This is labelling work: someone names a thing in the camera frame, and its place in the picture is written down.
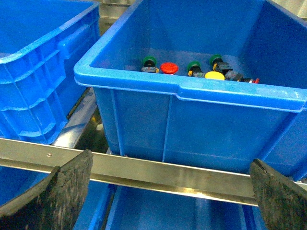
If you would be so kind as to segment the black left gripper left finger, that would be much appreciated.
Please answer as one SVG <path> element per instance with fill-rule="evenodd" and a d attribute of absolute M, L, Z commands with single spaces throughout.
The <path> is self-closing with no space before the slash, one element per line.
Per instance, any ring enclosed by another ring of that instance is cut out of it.
<path fill-rule="evenodd" d="M 0 207 L 2 230 L 71 230 L 90 181 L 93 153 L 84 150 Z"/>

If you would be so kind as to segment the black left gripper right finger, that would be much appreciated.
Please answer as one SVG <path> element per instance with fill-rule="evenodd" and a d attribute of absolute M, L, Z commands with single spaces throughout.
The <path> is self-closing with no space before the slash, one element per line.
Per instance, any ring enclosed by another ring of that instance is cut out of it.
<path fill-rule="evenodd" d="M 250 177 L 261 216 L 269 230 L 307 228 L 307 191 L 265 162 L 254 159 Z"/>

